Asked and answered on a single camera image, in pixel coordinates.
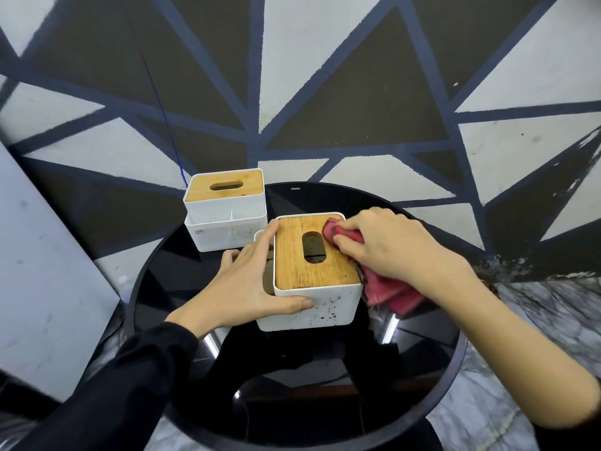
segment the black long sleeve shirt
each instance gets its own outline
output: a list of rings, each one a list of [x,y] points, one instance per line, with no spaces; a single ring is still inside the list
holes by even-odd
[[[14,451],[144,450],[172,392],[185,383],[197,346],[192,333],[172,323],[133,336]],[[598,441],[599,426],[597,415],[574,429],[534,430],[541,451],[586,449]]]

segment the person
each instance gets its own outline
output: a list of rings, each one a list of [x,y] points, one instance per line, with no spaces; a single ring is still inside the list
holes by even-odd
[[[360,244],[336,236],[343,253],[411,284],[457,322],[534,425],[542,451],[584,449],[598,441],[598,379],[499,301],[463,257],[436,242],[419,221],[387,209],[364,210],[340,225],[360,230],[365,239]],[[143,450],[170,396],[185,383],[199,339],[220,326],[312,307],[308,298],[263,290],[277,230],[273,220],[256,243],[225,251],[221,269],[203,291],[165,323],[126,341],[15,451]]]

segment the rag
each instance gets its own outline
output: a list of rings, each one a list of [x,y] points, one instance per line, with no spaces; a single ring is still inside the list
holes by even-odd
[[[353,241],[365,243],[360,231],[343,229],[338,225],[339,221],[335,218],[327,219],[321,231],[327,242],[336,246],[334,236],[342,235]],[[425,299],[424,295],[404,281],[383,277],[363,264],[359,264],[359,268],[365,278],[364,292],[367,305],[370,307],[386,303],[390,310],[402,316],[411,312]]]

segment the hand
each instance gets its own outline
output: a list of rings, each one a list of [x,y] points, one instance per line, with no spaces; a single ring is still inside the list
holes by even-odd
[[[436,242],[418,220],[372,207],[339,225],[361,231],[365,240],[334,236],[342,253],[384,277],[406,281],[434,302],[443,301],[455,281],[477,281],[465,258]]]
[[[224,251],[221,268],[213,281],[165,321],[177,323],[200,338],[221,326],[237,326],[270,315],[291,315],[312,308],[309,298],[270,296],[263,289],[267,251],[278,227],[278,220],[273,220],[259,240],[246,245],[242,252]]]

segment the glass tabletop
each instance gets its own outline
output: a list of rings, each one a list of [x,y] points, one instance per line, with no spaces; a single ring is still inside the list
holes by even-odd
[[[265,187],[268,218],[373,206],[377,196],[323,183]],[[131,296],[127,328],[160,324],[213,279],[221,251],[199,253],[182,225],[155,249]],[[189,382],[167,416],[216,450],[274,447],[364,450],[425,417],[465,353],[459,328],[426,300],[396,317],[361,301],[350,325],[265,333],[256,322],[220,328],[199,345]]]

